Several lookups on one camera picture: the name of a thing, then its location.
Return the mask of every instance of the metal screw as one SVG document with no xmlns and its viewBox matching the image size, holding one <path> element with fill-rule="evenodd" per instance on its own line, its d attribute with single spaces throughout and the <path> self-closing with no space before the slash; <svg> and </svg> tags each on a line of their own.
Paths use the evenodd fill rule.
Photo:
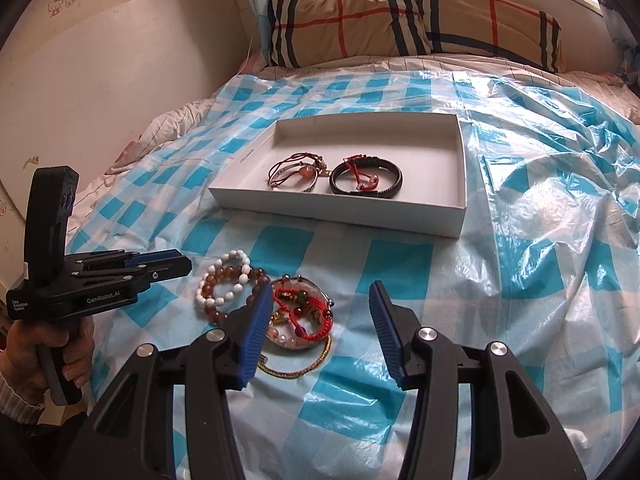
<svg viewBox="0 0 640 480">
<path fill-rule="evenodd" d="M 219 328 L 214 328 L 213 330 L 209 330 L 207 332 L 207 339 L 212 343 L 217 343 L 222 341 L 225 338 L 226 334 L 224 330 L 220 330 Z"/>
<path fill-rule="evenodd" d="M 154 346 L 149 343 L 145 343 L 140 345 L 136 350 L 136 354 L 140 357 L 149 357 L 154 352 Z"/>
<path fill-rule="evenodd" d="M 495 341 L 493 343 L 491 343 L 491 346 L 489 347 L 491 349 L 491 353 L 494 355 L 505 355 L 509 349 L 507 348 L 507 345 L 505 345 L 504 343 L 501 343 L 500 341 Z"/>
<path fill-rule="evenodd" d="M 438 337 L 438 333 L 430 326 L 423 326 L 418 330 L 418 337 L 424 341 L 433 341 Z"/>
</svg>

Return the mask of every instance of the plastic sheet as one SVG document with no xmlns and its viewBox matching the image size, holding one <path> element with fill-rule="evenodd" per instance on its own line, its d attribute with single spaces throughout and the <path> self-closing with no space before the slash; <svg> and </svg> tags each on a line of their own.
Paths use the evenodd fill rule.
<svg viewBox="0 0 640 480">
<path fill-rule="evenodd" d="M 379 110 L 458 115 L 468 177 L 460 240 L 220 211 L 207 190 L 278 118 Z M 394 302 L 453 341 L 507 343 L 593 479 L 640 412 L 637 140 L 626 119 L 551 83 L 465 72 L 236 77 L 198 126 L 133 167 L 69 243 L 69 251 L 179 248 L 193 260 L 193 275 L 97 317 L 94 392 L 138 344 L 181 346 L 206 330 L 193 302 L 198 280 L 214 257 L 243 248 L 271 276 L 301 273 L 335 301 L 334 348 L 318 370 L 296 381 L 258 370 L 228 396 L 247 478 L 397 477 L 415 395 L 389 378 L 375 336 L 366 292 L 380 279 Z M 316 357 L 265 352 L 283 370 Z M 466 478 L 470 428 L 462 391 L 457 479 Z M 187 477 L 176 397 L 176 466 Z"/>
</svg>

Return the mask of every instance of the wall stain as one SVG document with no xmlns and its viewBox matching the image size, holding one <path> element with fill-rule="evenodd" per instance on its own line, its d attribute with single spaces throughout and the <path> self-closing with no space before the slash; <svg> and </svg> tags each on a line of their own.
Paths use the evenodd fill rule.
<svg viewBox="0 0 640 480">
<path fill-rule="evenodd" d="M 29 164 L 35 164 L 37 166 L 39 162 L 40 162 L 39 157 L 32 156 L 27 160 L 27 162 L 24 163 L 24 166 L 22 167 L 22 169 L 26 170 Z"/>
</svg>

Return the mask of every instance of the jewelry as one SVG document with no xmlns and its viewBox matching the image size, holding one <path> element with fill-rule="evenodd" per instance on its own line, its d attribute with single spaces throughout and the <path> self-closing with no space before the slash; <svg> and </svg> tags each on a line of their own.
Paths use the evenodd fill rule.
<svg viewBox="0 0 640 480">
<path fill-rule="evenodd" d="M 303 193 L 310 192 L 319 176 L 329 176 L 324 158 L 315 153 L 299 152 L 288 156 L 280 162 L 276 162 L 269 170 L 267 183 L 271 189 L 284 184 L 290 177 L 298 174 L 303 180 L 311 180 L 311 184 L 303 189 Z"/>
<path fill-rule="evenodd" d="M 382 191 L 376 191 L 380 182 L 379 176 L 376 174 L 367 174 L 360 171 L 361 169 L 383 169 L 389 170 L 396 177 L 396 181 L 388 188 Z M 344 191 L 336 184 L 336 179 L 343 173 L 350 171 L 356 177 L 356 191 Z M 336 166 L 329 177 L 329 186 L 334 194 L 338 195 L 355 195 L 370 196 L 375 198 L 392 198 L 402 187 L 402 172 L 394 163 L 376 156 L 353 155 L 343 159 L 343 163 Z"/>
<path fill-rule="evenodd" d="M 292 280 L 285 274 L 273 284 L 273 300 L 278 304 L 278 309 L 271 315 L 267 338 L 278 346 L 287 349 L 302 350 L 316 345 L 326 338 L 333 326 L 334 314 L 331 300 L 314 282 L 297 275 Z M 289 301 L 295 306 L 292 308 L 284 302 Z M 300 319 L 310 316 L 315 323 L 321 325 L 321 329 L 315 333 L 307 333 Z M 287 336 L 280 333 L 277 325 L 292 325 L 292 333 Z"/>
<path fill-rule="evenodd" d="M 262 370 L 263 372 L 273 377 L 277 377 L 279 379 L 297 379 L 299 377 L 302 377 L 304 374 L 309 373 L 311 370 L 315 370 L 322 364 L 322 361 L 324 361 L 326 357 L 329 355 L 329 350 L 331 349 L 331 342 L 332 342 L 331 334 L 329 334 L 327 335 L 326 340 L 324 341 L 324 349 L 322 350 L 320 357 L 316 359 L 313 363 L 311 363 L 308 367 L 303 368 L 302 370 L 299 370 L 297 372 L 279 372 L 277 370 L 273 370 L 272 368 L 267 367 L 266 366 L 267 357 L 262 354 L 258 359 L 258 368 L 260 368 L 260 370 Z"/>
<path fill-rule="evenodd" d="M 229 260 L 238 260 L 240 266 L 223 266 Z M 254 282 L 252 294 L 246 298 L 246 304 L 251 306 L 255 301 L 255 295 L 263 283 L 269 283 L 271 279 L 266 275 L 264 269 L 254 269 L 251 267 L 251 260 L 243 250 L 233 250 L 223 254 L 207 268 L 207 272 L 202 277 L 196 291 L 196 302 L 204 306 L 204 311 L 209 322 L 221 324 L 226 319 L 226 312 L 220 312 L 218 307 L 234 300 L 236 294 L 242 292 L 242 288 L 249 282 Z M 237 280 L 233 289 L 224 296 L 216 297 L 214 288 L 216 284 L 227 280 Z"/>
</svg>

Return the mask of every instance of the pillow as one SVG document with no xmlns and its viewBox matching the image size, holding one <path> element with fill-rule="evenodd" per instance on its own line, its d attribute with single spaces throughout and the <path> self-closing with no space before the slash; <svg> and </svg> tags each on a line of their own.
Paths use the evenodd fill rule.
<svg viewBox="0 0 640 480">
<path fill-rule="evenodd" d="M 428 54 L 415 0 L 269 0 L 271 66 Z"/>
<path fill-rule="evenodd" d="M 509 0 L 415 0 L 432 52 L 505 57 L 564 72 L 562 27 L 542 10 Z"/>
</svg>

